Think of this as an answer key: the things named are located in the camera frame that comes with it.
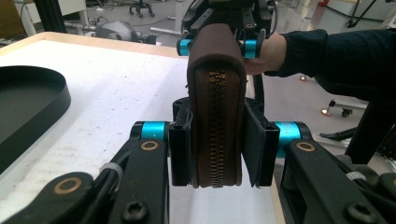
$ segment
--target chair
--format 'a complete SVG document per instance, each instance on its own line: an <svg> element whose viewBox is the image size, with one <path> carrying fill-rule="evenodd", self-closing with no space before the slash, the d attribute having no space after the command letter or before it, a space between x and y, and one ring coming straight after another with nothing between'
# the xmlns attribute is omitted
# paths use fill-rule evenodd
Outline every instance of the chair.
<svg viewBox="0 0 396 224"><path fill-rule="evenodd" d="M389 94L370 78L316 75L315 80L329 93L353 96L369 102L346 149L353 163L367 164L395 124L396 96Z"/></svg>
<svg viewBox="0 0 396 224"><path fill-rule="evenodd" d="M152 12L151 5L147 3L143 3L143 0L139 0L139 2L132 3L132 5L129 7L129 13L131 13L131 15L134 15L133 8L136 8L136 12L140 18L143 18L143 14L140 13L140 9L142 8L147 8L149 15L151 17L155 17L155 14Z"/></svg>

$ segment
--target floor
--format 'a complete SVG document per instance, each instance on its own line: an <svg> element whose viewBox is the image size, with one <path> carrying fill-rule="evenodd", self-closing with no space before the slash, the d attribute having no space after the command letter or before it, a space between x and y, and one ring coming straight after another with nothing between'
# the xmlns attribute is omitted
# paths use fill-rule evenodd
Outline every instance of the floor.
<svg viewBox="0 0 396 224"><path fill-rule="evenodd" d="M150 17L146 10L143 10L143 18L139 18L136 13L131 15L129 13L131 1L116 2L118 3L117 7L112 6L111 3L107 7L87 8L90 21L126 21L137 32L156 35L158 44L176 47L179 39L178 35L160 34L150 31L151 27L175 31L175 21L170 20L169 17L176 14L176 0L163 2L147 1L147 3L152 5L155 13L154 18ZM278 33L283 33L286 23L285 17L290 5L291 1L289 0L278 2L279 16L276 27ZM382 21L362 20L356 27L346 28L345 24L348 19L349 17L327 7L317 7L312 16L311 26L313 29L325 29L329 34L336 34L356 30L377 29L382 23ZM353 103L364 102L356 98L331 95L324 91L314 79L309 78L307 82L302 82L299 77L299 75L287 78L264 77L265 116L269 120L303 121L313 134L335 133L358 125L363 112L361 110L354 110L353 114L347 118L341 116L341 108L333 108L331 117L321 115L319 110L327 107L331 99ZM343 154L345 151L344 147L325 146L333 154ZM282 164L283 160L278 159L277 162ZM379 173L392 172L392 167L379 156L374 157L370 165Z"/></svg>

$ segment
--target brown leather wallet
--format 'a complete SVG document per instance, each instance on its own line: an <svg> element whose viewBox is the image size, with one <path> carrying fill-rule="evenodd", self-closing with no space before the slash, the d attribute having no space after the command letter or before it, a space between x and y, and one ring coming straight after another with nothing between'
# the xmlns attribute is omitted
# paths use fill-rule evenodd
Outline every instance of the brown leather wallet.
<svg viewBox="0 0 396 224"><path fill-rule="evenodd" d="M247 76L228 25L204 27L189 58L191 183L195 188L240 185L241 126Z"/></svg>

